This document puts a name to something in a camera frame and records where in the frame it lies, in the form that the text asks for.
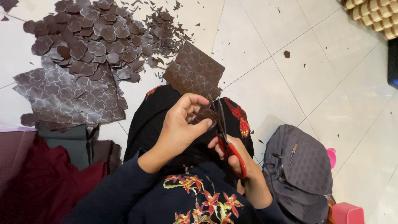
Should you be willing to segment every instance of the backpack zipper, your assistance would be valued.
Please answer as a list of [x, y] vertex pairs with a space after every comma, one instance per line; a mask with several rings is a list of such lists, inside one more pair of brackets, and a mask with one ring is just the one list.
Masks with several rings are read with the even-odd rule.
[[292, 149], [292, 152], [290, 153], [290, 161], [289, 161], [289, 165], [287, 166], [287, 169], [288, 169], [288, 170], [289, 170], [289, 168], [290, 168], [290, 164], [292, 163], [293, 157], [295, 156], [298, 143], [299, 143], [299, 138], [298, 138], [298, 136], [297, 136], [297, 137], [296, 137], [296, 143], [294, 144], [293, 149]]

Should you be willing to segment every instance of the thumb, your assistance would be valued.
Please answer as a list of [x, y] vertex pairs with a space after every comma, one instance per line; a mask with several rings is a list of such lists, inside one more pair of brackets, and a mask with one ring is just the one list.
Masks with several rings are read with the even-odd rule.
[[203, 133], [207, 132], [207, 129], [213, 124], [213, 121], [209, 118], [203, 119], [196, 125], [191, 126], [192, 133], [195, 138], [201, 136]]
[[235, 173], [241, 174], [240, 163], [236, 155], [232, 155], [228, 158], [228, 164], [232, 167]]

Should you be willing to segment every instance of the sleeve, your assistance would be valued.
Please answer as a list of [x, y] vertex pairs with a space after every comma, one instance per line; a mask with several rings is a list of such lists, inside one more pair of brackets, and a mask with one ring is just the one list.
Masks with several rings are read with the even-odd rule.
[[113, 175], [102, 180], [72, 209], [64, 223], [125, 223], [128, 212], [157, 177], [157, 173], [147, 173], [138, 165], [142, 154], [139, 150]]
[[272, 203], [267, 208], [256, 209], [257, 215], [263, 221], [263, 223], [272, 224], [290, 224], [291, 222], [282, 213], [276, 200], [272, 200]]

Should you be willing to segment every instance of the red scissors handle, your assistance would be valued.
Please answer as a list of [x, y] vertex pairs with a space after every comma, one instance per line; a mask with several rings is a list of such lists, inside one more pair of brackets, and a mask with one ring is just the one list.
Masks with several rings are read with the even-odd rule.
[[246, 164], [243, 161], [242, 157], [240, 156], [239, 152], [235, 149], [235, 147], [232, 145], [232, 143], [228, 144], [228, 148], [232, 151], [232, 153], [238, 158], [239, 164], [240, 164], [240, 169], [242, 170], [242, 173], [239, 175], [239, 177], [245, 178], [247, 174], [247, 169], [246, 169]]
[[231, 155], [235, 155], [238, 160], [239, 160], [239, 164], [240, 164], [240, 169], [242, 170], [241, 174], [237, 174], [235, 173], [238, 177], [241, 178], [245, 178], [246, 174], [247, 174], [247, 169], [246, 169], [246, 164], [243, 161], [242, 157], [240, 156], [239, 152], [235, 149], [234, 145], [232, 145], [232, 143], [228, 144], [228, 148], [229, 150], [226, 148], [226, 145], [224, 144], [224, 142], [222, 141], [221, 138], [219, 138], [219, 145], [221, 150], [224, 152], [224, 160], [227, 160]]

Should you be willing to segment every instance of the gray backpack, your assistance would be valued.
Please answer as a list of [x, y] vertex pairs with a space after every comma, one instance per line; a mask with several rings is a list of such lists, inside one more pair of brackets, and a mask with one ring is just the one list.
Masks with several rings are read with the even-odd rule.
[[267, 142], [263, 174], [271, 194], [292, 223], [320, 224], [328, 215], [324, 195], [333, 179], [325, 147], [292, 125], [281, 125]]

